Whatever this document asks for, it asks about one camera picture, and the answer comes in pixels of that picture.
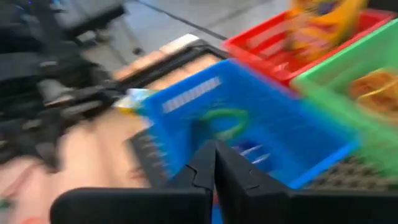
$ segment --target yellow package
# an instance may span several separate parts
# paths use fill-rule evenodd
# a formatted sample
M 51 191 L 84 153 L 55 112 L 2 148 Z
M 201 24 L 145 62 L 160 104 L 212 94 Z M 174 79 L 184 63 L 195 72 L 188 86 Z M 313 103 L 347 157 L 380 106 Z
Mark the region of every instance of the yellow package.
M 354 31 L 368 0 L 291 0 L 291 48 L 295 55 L 316 60 Z

